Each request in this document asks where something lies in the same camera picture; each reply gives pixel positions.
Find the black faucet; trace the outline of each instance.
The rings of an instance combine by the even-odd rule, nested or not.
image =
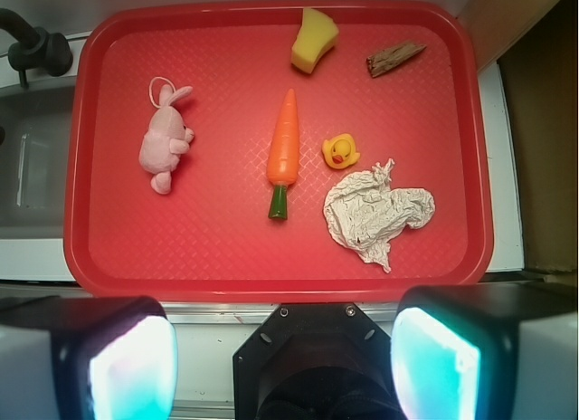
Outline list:
[[[18,41],[8,49],[8,62],[19,73],[23,88],[28,88],[27,70],[42,68],[51,76],[62,76],[72,67],[71,47],[61,33],[32,28],[20,15],[6,8],[0,8],[0,29]]]

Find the white paper towel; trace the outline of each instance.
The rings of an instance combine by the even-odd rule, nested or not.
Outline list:
[[[434,215],[434,199],[425,189],[391,189],[390,172],[376,164],[372,171],[352,173],[327,193],[327,229],[340,245],[358,253],[365,263],[379,263],[390,272],[390,240],[405,226],[421,228]]]

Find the plush toy loop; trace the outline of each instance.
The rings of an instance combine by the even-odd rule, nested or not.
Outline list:
[[[161,76],[156,76],[151,80],[151,82],[148,84],[148,97],[151,99],[151,103],[153,103],[153,106],[155,106],[155,108],[157,108],[157,109],[160,109],[161,105],[156,103],[155,99],[153,98],[153,84],[156,81],[165,81],[166,83],[168,83],[171,86],[171,89],[173,90],[173,92],[176,91],[176,88],[175,88],[175,85],[173,85],[173,82],[171,82],[169,79],[163,78]]]

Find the pink bunny plush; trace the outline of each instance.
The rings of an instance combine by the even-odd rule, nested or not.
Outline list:
[[[156,80],[168,82],[161,88],[159,104],[155,103],[152,93]],[[146,171],[153,174],[151,187],[159,194],[171,192],[171,172],[177,168],[181,155],[189,151],[189,143],[193,140],[193,131],[184,124],[183,117],[173,107],[192,91],[191,87],[176,90],[171,81],[158,77],[148,87],[149,98],[159,110],[148,125],[138,161]]]

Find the red tray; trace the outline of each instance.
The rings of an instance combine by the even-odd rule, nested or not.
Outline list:
[[[301,8],[330,15],[339,43],[312,75],[290,48]],[[377,79],[366,56],[406,40],[427,48]],[[194,129],[169,196],[138,152],[155,76],[192,85],[177,107]],[[297,93],[300,171],[289,220],[268,219],[274,124]],[[324,164],[325,138],[349,132],[362,157]],[[335,243],[322,214],[345,175],[393,158],[393,187],[424,187],[436,213],[391,242],[392,272]],[[416,284],[476,282],[492,252],[487,158],[467,35],[438,7],[334,1],[180,5],[120,13],[81,56],[66,197],[65,254],[93,294],[163,301],[395,301]]]

